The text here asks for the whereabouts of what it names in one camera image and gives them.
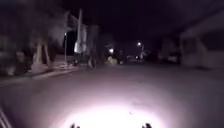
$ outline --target house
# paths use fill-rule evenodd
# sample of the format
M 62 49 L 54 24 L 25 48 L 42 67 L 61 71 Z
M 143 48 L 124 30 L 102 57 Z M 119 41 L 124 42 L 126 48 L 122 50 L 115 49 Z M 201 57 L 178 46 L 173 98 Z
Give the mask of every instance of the house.
M 184 66 L 224 69 L 224 10 L 185 29 L 180 51 Z

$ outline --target dark sky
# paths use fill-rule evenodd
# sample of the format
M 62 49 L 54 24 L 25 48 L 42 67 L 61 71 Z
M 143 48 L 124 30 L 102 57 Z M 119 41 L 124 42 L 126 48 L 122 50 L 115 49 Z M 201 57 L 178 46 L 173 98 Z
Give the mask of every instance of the dark sky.
M 123 42 L 157 39 L 224 5 L 223 0 L 64 0 L 64 3 L 76 14 L 83 8 L 85 22 L 99 24 L 101 31 L 112 33 Z

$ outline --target street light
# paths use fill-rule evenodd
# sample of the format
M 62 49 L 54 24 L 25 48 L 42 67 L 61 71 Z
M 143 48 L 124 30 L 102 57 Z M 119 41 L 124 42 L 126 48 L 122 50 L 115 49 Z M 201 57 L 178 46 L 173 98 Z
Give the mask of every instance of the street light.
M 114 53 L 114 49 L 113 48 L 109 49 L 109 52 L 110 52 L 110 54 L 113 54 Z
M 141 47 L 141 46 L 142 46 L 142 43 L 141 43 L 141 42 L 138 42 L 138 43 L 137 43 L 137 46 L 138 46 L 138 47 Z

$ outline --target road surface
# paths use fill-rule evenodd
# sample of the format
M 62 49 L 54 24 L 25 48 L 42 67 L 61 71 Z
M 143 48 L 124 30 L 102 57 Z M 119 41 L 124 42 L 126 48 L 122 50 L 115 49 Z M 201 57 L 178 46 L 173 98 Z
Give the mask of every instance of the road surface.
M 2 86 L 0 99 L 16 128 L 224 127 L 224 77 L 179 67 L 74 72 Z

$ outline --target road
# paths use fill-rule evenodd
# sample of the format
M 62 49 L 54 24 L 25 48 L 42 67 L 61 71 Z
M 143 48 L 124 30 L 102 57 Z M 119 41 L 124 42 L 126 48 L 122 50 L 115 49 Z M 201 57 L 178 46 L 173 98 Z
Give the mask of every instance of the road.
M 81 128 L 144 121 L 153 128 L 223 128 L 223 78 L 180 67 L 117 66 L 2 86 L 0 99 L 16 128 L 67 128 L 73 121 Z

